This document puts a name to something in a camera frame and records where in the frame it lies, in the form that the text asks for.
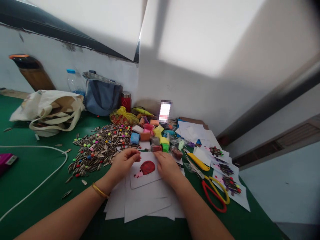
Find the yellow utility knife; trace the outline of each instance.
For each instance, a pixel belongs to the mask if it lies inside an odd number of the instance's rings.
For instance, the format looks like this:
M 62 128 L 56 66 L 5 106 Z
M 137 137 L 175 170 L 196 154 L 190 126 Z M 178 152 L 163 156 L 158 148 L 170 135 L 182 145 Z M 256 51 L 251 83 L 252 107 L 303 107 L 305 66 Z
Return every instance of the yellow utility knife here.
M 197 158 L 193 153 L 189 152 L 187 149 L 184 149 L 186 154 L 191 157 L 191 159 L 203 170 L 203 171 L 209 171 L 210 167 L 205 165 L 199 158 Z

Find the air vent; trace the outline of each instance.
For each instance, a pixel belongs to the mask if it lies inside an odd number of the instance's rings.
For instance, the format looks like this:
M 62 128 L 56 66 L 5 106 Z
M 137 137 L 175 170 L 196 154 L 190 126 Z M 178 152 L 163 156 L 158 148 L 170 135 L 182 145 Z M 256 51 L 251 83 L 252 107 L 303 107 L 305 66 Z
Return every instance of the air vent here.
M 312 121 L 320 121 L 320 115 L 317 115 L 310 119 Z M 253 151 L 246 153 L 243 156 L 235 158 L 232 160 L 233 163 L 237 163 L 240 167 L 245 166 L 249 163 L 255 162 L 259 159 L 267 157 L 271 154 L 279 152 L 289 146 L 302 142 L 306 139 L 309 139 L 311 136 L 315 134 L 319 134 L 320 129 L 311 125 L 310 123 L 306 123 L 302 126 L 299 126 L 289 133 L 286 133 L 280 136 L 278 139 L 273 140 L 260 146 Z
M 292 144 L 300 142 L 314 134 L 320 133 L 320 129 L 307 123 L 298 127 L 297 129 L 285 134 L 283 137 L 279 138 L 277 143 L 279 143 L 283 148 L 286 148 Z

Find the green table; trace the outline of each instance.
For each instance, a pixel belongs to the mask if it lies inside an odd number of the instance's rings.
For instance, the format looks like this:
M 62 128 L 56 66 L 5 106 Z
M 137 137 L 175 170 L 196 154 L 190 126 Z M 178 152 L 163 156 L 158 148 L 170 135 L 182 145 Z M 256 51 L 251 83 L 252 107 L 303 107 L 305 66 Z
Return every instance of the green table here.
M 56 136 L 41 138 L 40 141 L 36 141 L 33 131 L 28 128 L 26 123 L 12 123 L 8 121 L 12 112 L 21 102 L 21 99 L 0 95 L 0 124 L 2 127 L 0 129 L 0 145 L 54 147 L 56 144 L 63 143 L 63 147 L 59 149 L 67 150 L 71 148 L 72 151 L 68 153 L 69 159 L 60 171 L 54 174 L 34 194 L 0 222 L 2 240 L 13 239 L 86 188 L 80 179 L 73 179 L 70 183 L 65 184 L 65 181 L 68 179 L 67 167 L 79 149 L 72 142 L 77 133 L 82 137 L 90 134 L 93 128 L 110 123 L 108 117 L 97 118 L 96 115 L 83 112 L 77 126 L 71 132 L 61 132 Z M 14 129 L 9 132 L 2 132 L 8 127 L 14 127 Z M 0 216 L 37 187 L 65 159 L 64 154 L 44 148 L 0 148 L 0 153 L 13 153 L 19 157 L 19 160 L 12 168 L 0 177 Z M 85 177 L 88 185 L 102 177 L 109 168 L 109 166 L 106 166 L 100 171 L 90 173 L 89 177 Z M 186 177 L 200 196 L 208 203 L 196 174 L 186 171 Z M 71 195 L 62 200 L 63 194 L 70 189 L 73 189 Z M 248 189 L 247 198 L 251 213 L 233 200 L 227 206 L 227 213 L 219 213 L 213 207 L 211 209 L 217 214 L 235 239 L 281 239 L 280 230 L 269 219 Z M 218 206 L 219 202 L 215 198 L 212 199 Z M 104 208 L 105 203 L 85 230 L 82 239 L 129 239 L 132 237 L 161 240 L 191 239 L 185 219 L 172 221 L 163 217 L 144 216 L 124 224 L 123 218 L 105 221 Z

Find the red thermos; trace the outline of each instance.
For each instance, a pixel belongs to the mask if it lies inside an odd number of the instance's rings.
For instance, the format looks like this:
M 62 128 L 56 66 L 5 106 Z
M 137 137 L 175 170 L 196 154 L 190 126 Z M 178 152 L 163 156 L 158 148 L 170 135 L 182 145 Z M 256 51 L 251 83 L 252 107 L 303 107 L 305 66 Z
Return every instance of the red thermos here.
M 131 112 L 131 94 L 127 91 L 121 93 L 121 106 L 124 106 L 127 112 Z

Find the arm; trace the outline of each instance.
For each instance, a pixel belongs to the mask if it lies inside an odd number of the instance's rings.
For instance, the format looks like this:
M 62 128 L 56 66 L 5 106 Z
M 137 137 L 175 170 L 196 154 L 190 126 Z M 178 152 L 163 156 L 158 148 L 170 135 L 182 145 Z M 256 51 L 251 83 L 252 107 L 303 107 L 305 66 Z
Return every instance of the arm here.
M 182 175 L 173 157 L 164 152 L 155 152 L 159 161 L 161 177 L 172 186 L 186 215 L 194 240 L 233 239 L 232 235 L 200 197 L 190 182 Z
M 122 151 L 115 157 L 106 175 L 95 183 L 96 186 L 109 195 L 113 187 L 126 176 L 132 164 L 140 159 L 140 152 L 136 149 Z M 16 239 L 79 239 L 104 201 L 90 186 Z

